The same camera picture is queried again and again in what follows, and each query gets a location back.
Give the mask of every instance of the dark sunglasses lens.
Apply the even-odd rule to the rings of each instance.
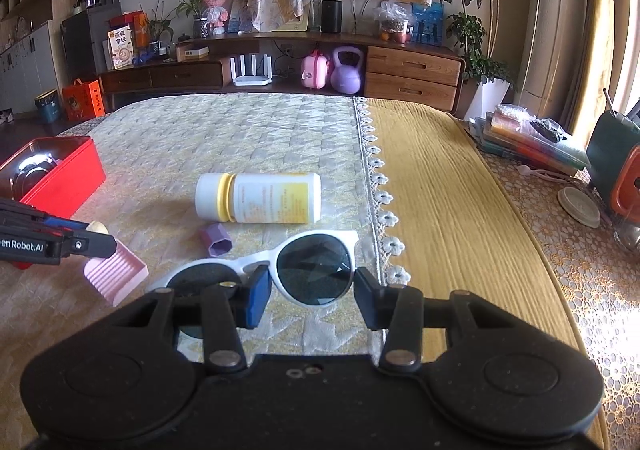
[[[288,244],[276,262],[284,289],[306,305],[333,302],[351,286],[347,248],[335,237],[313,234]]]
[[[207,286],[225,281],[239,283],[240,278],[234,270],[226,266],[216,263],[202,263],[177,273],[166,287],[175,290],[176,297],[194,297],[202,293],[202,290]],[[180,331],[191,337],[202,339],[200,326],[180,326]]]

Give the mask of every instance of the stack of books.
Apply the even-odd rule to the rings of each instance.
[[[584,149],[561,131],[559,141],[548,139],[534,127],[540,123],[514,106],[500,105],[494,113],[469,123],[469,132],[481,151],[513,159],[536,169],[573,176],[589,165]]]

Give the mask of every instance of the drawer handle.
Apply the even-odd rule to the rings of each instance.
[[[405,66],[409,66],[409,68],[417,68],[417,69],[427,69],[427,65],[426,64],[420,64],[419,62],[408,62],[408,61],[404,61],[403,64]]]
[[[409,89],[408,87],[401,87],[398,89],[401,93],[409,93],[411,95],[421,95],[422,91],[416,89]]]

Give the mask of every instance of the yellow bedspread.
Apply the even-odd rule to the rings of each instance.
[[[369,100],[394,196],[394,227],[406,245],[396,259],[411,285],[446,299],[468,289],[584,352],[553,271],[526,223],[451,116],[427,106]],[[423,359],[444,351],[424,332]],[[604,416],[590,437],[607,447]]]

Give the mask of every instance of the pink doll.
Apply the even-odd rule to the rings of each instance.
[[[225,33],[225,21],[228,20],[229,14],[223,8],[226,0],[202,0],[207,5],[204,11],[204,17],[207,18],[212,35]]]

